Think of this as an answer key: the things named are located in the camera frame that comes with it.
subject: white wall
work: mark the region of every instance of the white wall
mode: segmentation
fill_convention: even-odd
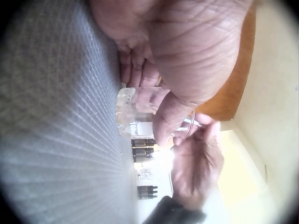
[[[267,166],[279,208],[298,194],[298,25],[287,13],[272,1],[257,8],[252,64],[234,117]]]

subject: glass beaker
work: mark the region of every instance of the glass beaker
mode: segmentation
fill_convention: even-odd
[[[116,102],[116,121],[120,135],[131,139],[153,139],[153,116],[168,93],[169,90],[162,87],[121,89]],[[172,137],[184,139],[197,129],[196,126],[200,124],[194,120],[193,111]]]

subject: gray mesh fabric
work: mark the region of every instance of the gray mesh fabric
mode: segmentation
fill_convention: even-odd
[[[133,223],[132,153],[115,123],[117,50],[85,1],[26,5],[0,56],[0,181],[17,214]]]

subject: black sleeve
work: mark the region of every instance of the black sleeve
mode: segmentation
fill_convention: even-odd
[[[143,224],[195,224],[202,223],[205,217],[202,211],[187,210],[171,197],[165,196]]]

